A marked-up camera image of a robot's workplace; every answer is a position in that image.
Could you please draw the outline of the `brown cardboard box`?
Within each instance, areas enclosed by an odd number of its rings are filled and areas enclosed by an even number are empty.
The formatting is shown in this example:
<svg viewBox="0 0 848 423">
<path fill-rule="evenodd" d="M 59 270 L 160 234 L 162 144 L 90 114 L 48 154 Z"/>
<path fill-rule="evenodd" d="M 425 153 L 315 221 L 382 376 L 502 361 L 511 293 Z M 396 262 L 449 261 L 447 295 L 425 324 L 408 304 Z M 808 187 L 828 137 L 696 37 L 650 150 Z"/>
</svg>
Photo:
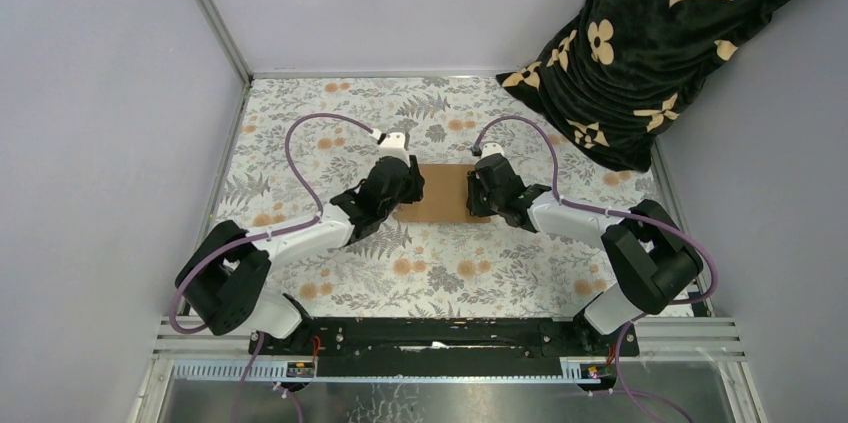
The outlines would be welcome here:
<svg viewBox="0 0 848 423">
<path fill-rule="evenodd" d="M 472 164 L 422 164 L 423 197 L 402 204 L 392 217 L 402 223 L 482 224 L 490 217 L 473 216 L 467 207 L 467 176 Z"/>
</svg>

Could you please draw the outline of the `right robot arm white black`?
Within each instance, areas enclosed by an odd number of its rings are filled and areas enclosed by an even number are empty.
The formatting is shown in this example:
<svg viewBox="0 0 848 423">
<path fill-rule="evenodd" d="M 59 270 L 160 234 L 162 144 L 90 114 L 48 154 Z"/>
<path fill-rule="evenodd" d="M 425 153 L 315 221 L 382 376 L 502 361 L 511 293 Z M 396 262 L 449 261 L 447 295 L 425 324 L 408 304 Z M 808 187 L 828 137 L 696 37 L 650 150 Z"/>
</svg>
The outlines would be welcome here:
<svg viewBox="0 0 848 423">
<path fill-rule="evenodd" d="M 618 211 L 565 202 L 548 186 L 525 184 L 500 147 L 472 153 L 478 159 L 468 174 L 472 215 L 499 216 L 513 228 L 605 251 L 616 282 L 578 313 L 573 339 L 583 353 L 601 353 L 626 322 L 661 313 L 702 272 L 701 255 L 659 203 L 643 200 Z"/>
</svg>

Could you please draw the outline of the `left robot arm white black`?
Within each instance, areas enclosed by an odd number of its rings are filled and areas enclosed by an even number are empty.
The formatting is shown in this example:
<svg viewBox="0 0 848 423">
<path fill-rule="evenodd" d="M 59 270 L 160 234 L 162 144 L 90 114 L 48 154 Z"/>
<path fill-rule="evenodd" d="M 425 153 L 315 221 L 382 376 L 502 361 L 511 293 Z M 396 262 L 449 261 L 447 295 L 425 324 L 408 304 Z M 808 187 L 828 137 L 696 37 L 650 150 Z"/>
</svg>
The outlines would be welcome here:
<svg viewBox="0 0 848 423">
<path fill-rule="evenodd" d="M 415 156 L 384 156 L 354 188 L 333 197 L 321 214 L 289 227 L 249 232 L 232 220 L 213 227 L 175 279 L 174 304 L 185 301 L 202 322 L 171 323 L 180 334 L 204 329 L 222 336 L 243 328 L 271 336 L 288 354 L 309 344 L 306 311 L 265 283 L 285 264 L 341 249 L 368 238 L 401 204 L 423 197 Z"/>
</svg>

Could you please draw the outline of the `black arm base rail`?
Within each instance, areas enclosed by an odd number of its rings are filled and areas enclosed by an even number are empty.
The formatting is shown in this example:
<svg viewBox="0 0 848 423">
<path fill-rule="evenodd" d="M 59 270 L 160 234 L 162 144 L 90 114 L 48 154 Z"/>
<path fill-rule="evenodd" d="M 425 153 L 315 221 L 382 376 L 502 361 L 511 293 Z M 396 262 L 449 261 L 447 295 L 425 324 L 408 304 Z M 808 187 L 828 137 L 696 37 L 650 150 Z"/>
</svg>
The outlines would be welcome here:
<svg viewBox="0 0 848 423">
<path fill-rule="evenodd" d="M 303 357 L 343 372 L 381 374 L 428 366 L 435 374 L 510 374 L 521 361 L 539 370 L 546 361 L 640 353 L 633 329 L 599 335 L 579 320 L 551 318 L 342 318 L 313 317 L 285 339 L 267 336 L 249 345 L 262 356 Z"/>
</svg>

